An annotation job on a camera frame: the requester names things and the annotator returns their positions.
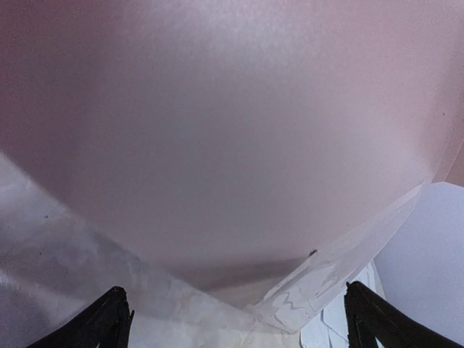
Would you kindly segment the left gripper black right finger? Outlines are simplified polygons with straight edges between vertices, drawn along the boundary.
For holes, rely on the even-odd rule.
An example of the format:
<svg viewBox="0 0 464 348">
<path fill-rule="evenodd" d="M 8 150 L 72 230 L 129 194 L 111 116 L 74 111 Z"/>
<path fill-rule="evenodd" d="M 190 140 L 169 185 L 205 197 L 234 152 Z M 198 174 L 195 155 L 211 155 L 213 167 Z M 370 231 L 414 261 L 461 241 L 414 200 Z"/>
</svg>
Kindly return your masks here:
<svg viewBox="0 0 464 348">
<path fill-rule="evenodd" d="M 460 346 L 410 319 L 359 281 L 347 284 L 344 309 L 349 348 Z"/>
</svg>

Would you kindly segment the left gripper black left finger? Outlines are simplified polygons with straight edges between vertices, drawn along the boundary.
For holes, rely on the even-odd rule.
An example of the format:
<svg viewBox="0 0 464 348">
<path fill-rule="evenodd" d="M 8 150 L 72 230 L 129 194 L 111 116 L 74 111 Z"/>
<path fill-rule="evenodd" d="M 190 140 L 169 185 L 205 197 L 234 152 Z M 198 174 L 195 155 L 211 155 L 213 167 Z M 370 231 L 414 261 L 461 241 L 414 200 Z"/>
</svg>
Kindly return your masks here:
<svg viewBox="0 0 464 348">
<path fill-rule="evenodd" d="M 114 286 L 63 327 L 30 346 L 126 348 L 133 317 L 125 289 Z"/>
</svg>

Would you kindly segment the pink-brown file folder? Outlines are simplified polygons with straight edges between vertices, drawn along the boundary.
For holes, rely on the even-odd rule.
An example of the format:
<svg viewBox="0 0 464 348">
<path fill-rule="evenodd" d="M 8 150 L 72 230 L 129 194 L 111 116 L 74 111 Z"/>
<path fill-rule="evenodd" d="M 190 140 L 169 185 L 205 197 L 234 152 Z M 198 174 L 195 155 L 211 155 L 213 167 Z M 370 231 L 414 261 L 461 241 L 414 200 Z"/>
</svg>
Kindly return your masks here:
<svg viewBox="0 0 464 348">
<path fill-rule="evenodd" d="M 285 331 L 443 179 L 461 1 L 3 1 L 1 150 L 113 241 Z"/>
</svg>

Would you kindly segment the white printed sheet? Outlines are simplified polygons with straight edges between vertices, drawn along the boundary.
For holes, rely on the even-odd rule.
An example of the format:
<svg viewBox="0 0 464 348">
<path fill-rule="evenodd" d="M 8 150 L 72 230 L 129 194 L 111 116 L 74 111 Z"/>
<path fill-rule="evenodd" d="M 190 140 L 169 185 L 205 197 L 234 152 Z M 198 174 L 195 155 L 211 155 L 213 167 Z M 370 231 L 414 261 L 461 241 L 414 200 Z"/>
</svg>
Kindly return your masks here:
<svg viewBox="0 0 464 348">
<path fill-rule="evenodd" d="M 434 183 L 361 281 L 399 311 L 463 343 L 463 188 Z"/>
</svg>

